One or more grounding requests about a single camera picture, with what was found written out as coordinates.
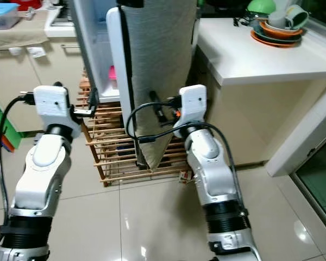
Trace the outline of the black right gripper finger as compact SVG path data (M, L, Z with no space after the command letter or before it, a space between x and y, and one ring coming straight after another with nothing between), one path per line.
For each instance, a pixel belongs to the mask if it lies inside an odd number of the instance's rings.
M153 111L156 116L156 120L158 123L168 123L168 118L166 117L164 107L168 105L168 102L161 102L158 94L156 94L155 90L151 90L149 92L149 97L151 102L155 102L153 105Z

